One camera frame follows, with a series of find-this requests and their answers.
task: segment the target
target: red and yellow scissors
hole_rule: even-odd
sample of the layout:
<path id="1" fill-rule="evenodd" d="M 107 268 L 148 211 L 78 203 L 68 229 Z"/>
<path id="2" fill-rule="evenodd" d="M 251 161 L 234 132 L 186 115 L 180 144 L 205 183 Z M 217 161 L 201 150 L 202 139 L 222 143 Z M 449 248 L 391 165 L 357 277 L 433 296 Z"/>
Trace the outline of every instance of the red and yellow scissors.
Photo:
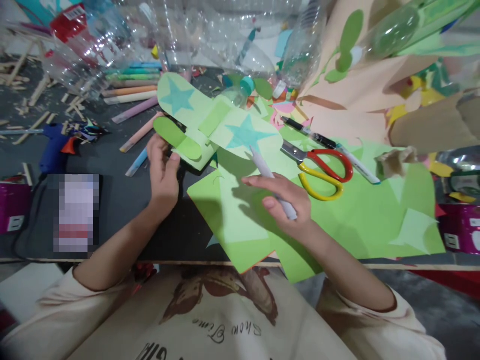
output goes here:
<path id="1" fill-rule="evenodd" d="M 304 173 L 312 175 L 316 178 L 325 180 L 327 183 L 332 184 L 336 187 L 336 193 L 332 196 L 323 196 L 317 193 L 309 184 L 307 176 L 304 173 L 299 175 L 301 184 L 308 192 L 308 194 L 320 201 L 332 201 L 338 199 L 342 196 L 344 192 L 343 183 L 349 182 L 354 176 L 354 169 L 352 168 L 352 163 L 350 160 L 341 152 L 332 150 L 332 149 L 316 149 L 311 151 L 302 151 L 298 147 L 293 146 L 288 141 L 283 141 L 283 146 L 281 149 L 290 157 L 292 157 L 298 163 L 298 167 Z M 334 172 L 326 163 L 320 158 L 320 155 L 331 155 L 338 158 L 345 167 L 345 177 L 340 177 L 336 172 Z M 325 173 L 318 172 L 313 170 L 305 165 L 304 160 L 311 159 L 313 160 Z"/>

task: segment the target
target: bottle cap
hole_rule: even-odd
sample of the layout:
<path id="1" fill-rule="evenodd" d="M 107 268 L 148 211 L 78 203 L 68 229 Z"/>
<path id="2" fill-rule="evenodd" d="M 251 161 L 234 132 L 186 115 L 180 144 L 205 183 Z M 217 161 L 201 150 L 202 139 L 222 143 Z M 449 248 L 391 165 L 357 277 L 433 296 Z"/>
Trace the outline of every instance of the bottle cap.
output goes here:
<path id="1" fill-rule="evenodd" d="M 241 81 L 240 81 L 240 86 L 243 86 L 247 92 L 248 92 L 248 96 L 252 95 L 252 93 L 254 92 L 255 90 L 255 83 L 254 81 L 252 80 L 251 77 L 249 76 L 245 76 Z"/>
<path id="2" fill-rule="evenodd" d="M 273 90 L 273 98 L 278 99 L 279 97 L 281 97 L 286 88 L 287 84 L 285 83 L 285 81 L 280 80 L 275 90 Z"/>

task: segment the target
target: white pen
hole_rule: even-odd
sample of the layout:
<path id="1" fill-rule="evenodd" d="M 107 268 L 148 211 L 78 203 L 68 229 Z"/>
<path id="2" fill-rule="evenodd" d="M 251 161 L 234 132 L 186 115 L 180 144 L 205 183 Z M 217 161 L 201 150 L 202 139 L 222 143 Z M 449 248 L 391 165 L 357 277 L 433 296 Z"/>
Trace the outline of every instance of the white pen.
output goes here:
<path id="1" fill-rule="evenodd" d="M 358 160 L 355 155 L 353 155 L 350 151 L 348 151 L 342 144 L 338 143 L 336 145 L 337 151 L 341 152 L 343 155 L 345 155 L 348 160 L 350 160 L 351 164 L 355 169 L 358 170 L 360 174 L 363 175 L 364 178 L 366 178 L 369 182 L 371 182 L 373 185 L 380 185 L 382 181 L 376 177 L 365 165 L 363 165 L 360 160 Z"/>
<path id="2" fill-rule="evenodd" d="M 267 165 L 267 162 L 262 157 L 262 155 L 256 152 L 251 145 L 250 145 L 250 150 L 253 155 L 253 162 L 255 163 L 256 167 L 260 171 L 260 174 L 263 177 L 275 179 L 274 173 L 272 172 L 272 170 L 270 170 L 269 166 Z M 285 211 L 287 218 L 289 220 L 296 220 L 297 212 L 295 211 L 293 205 L 288 201 L 283 200 L 282 197 L 279 196 L 278 194 L 274 194 L 274 195 L 277 198 L 278 202 L 280 203 L 281 207 L 283 208 L 283 211 Z"/>

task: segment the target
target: sleeve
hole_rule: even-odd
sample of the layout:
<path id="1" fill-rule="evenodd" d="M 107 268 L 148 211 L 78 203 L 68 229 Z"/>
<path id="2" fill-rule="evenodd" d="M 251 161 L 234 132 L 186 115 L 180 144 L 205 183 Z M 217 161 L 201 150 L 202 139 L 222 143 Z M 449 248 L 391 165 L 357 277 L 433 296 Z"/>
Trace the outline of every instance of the sleeve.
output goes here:
<path id="1" fill-rule="evenodd" d="M 131 276 L 107 291 L 82 286 L 73 269 L 45 291 L 38 311 L 2 341 L 7 359 L 66 359 L 133 293 Z"/>
<path id="2" fill-rule="evenodd" d="M 347 300 L 326 279 L 317 312 L 359 360 L 446 360 L 443 345 L 427 335 L 410 304 L 391 291 L 396 309 L 376 312 Z"/>

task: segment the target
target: barcode sticker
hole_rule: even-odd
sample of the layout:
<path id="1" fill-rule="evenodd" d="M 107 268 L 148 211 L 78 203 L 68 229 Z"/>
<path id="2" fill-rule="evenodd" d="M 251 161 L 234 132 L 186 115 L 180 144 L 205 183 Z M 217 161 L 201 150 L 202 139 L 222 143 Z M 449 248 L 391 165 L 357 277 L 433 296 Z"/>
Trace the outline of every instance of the barcode sticker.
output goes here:
<path id="1" fill-rule="evenodd" d="M 445 233 L 443 235 L 445 238 L 445 246 L 447 246 L 450 249 L 460 250 L 459 237 L 457 235 L 448 234 L 448 233 Z"/>
<path id="2" fill-rule="evenodd" d="M 64 15 L 68 20 L 72 21 L 72 20 L 78 18 L 79 16 L 82 16 L 83 14 L 85 14 L 84 8 L 81 7 L 81 6 L 77 6 L 73 10 L 70 10 L 69 12 L 66 12 Z"/>

